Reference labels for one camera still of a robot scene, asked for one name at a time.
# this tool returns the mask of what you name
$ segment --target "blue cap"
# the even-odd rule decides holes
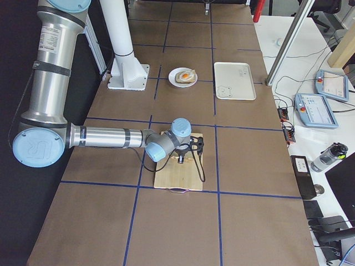
[[[12,150],[16,159],[30,167],[46,167],[55,163],[64,152],[62,137],[53,130],[33,127],[20,132]]]
[[[166,156],[166,152],[164,151],[164,149],[155,142],[149,143],[146,146],[145,151],[154,162],[159,162]]]
[[[47,0],[53,7],[67,13],[80,13],[89,8],[91,0]]]
[[[188,137],[191,135],[190,122],[185,118],[177,118],[171,124],[171,131],[178,137]]]

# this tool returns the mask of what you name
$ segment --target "white tray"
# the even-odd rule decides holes
[[[255,100],[250,66],[246,63],[215,62],[216,96],[225,100]]]

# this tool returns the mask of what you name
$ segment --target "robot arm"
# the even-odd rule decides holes
[[[123,0],[101,2],[104,6],[121,2],[119,7],[124,8]],[[68,124],[63,116],[65,98],[77,35],[85,27],[89,5],[90,0],[38,2],[37,14],[42,20],[42,31],[33,65],[31,101],[29,110],[21,115],[19,134],[13,141],[15,157],[27,166],[49,166],[61,157],[65,148],[73,146],[144,147],[149,157],[158,162],[175,148],[190,143],[191,125],[183,118],[175,119],[171,129],[163,134],[150,129]]]

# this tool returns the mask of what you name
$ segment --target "black chair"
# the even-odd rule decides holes
[[[330,26],[318,20],[319,15],[315,15],[315,12],[321,11],[328,14],[336,14],[340,11],[341,6],[341,0],[315,0],[308,17],[312,18],[316,24],[325,27],[324,32],[327,32]]]

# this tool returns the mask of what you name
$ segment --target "white desk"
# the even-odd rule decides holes
[[[261,16],[259,22],[255,24],[259,44],[264,56],[266,70],[268,72],[270,71],[273,62],[275,61],[275,57],[280,49],[280,41],[282,41],[286,36],[292,20],[292,17]],[[296,80],[313,79],[315,77],[316,71],[320,68],[320,64],[322,63],[323,59],[326,56],[329,56],[329,52],[331,50],[329,47],[327,47],[327,43],[323,39],[322,34],[319,32],[313,20],[311,18],[307,18],[287,56],[297,57],[309,55],[319,52],[323,48],[326,48],[323,54],[320,52],[318,54],[304,58],[286,58],[273,83],[273,92],[275,92],[277,82],[283,76],[290,76]],[[317,63],[306,76],[307,72],[316,61]],[[326,60],[322,64],[321,69],[330,70],[340,75],[344,74],[342,69],[330,68]],[[297,93],[297,90],[300,87],[300,84],[301,83],[292,81],[289,78],[282,78],[277,86],[277,92],[282,95],[287,95],[293,99],[295,93]],[[304,82],[298,92],[315,93],[314,81]],[[281,96],[280,98],[285,100],[287,104],[291,106],[291,101],[289,99]],[[332,107],[332,110],[345,110],[351,108],[351,106],[346,106],[333,100],[329,100],[329,103]],[[352,93],[350,93],[349,103],[355,104],[355,95]],[[295,126],[296,133],[296,143],[291,144],[288,149],[290,155],[306,156],[308,162],[310,162],[313,161],[321,151],[325,150],[333,142],[341,142],[347,145],[349,148],[348,155],[355,152],[355,140],[353,137],[353,132],[355,130],[354,112],[336,113],[335,116],[339,123],[339,128],[337,129],[310,129],[303,126],[303,123],[300,121],[297,114],[293,115],[293,108],[288,109],[288,114],[290,117],[290,122],[292,122]],[[327,170],[321,173],[316,173],[314,171],[311,172],[313,183],[320,184],[325,189],[325,193],[316,197],[314,200],[318,201],[324,217],[341,215],[345,220],[347,220],[347,217],[345,216],[327,182],[324,174]],[[322,251],[319,248],[316,248],[316,253],[318,256],[319,264],[321,266],[326,265],[326,260]]]

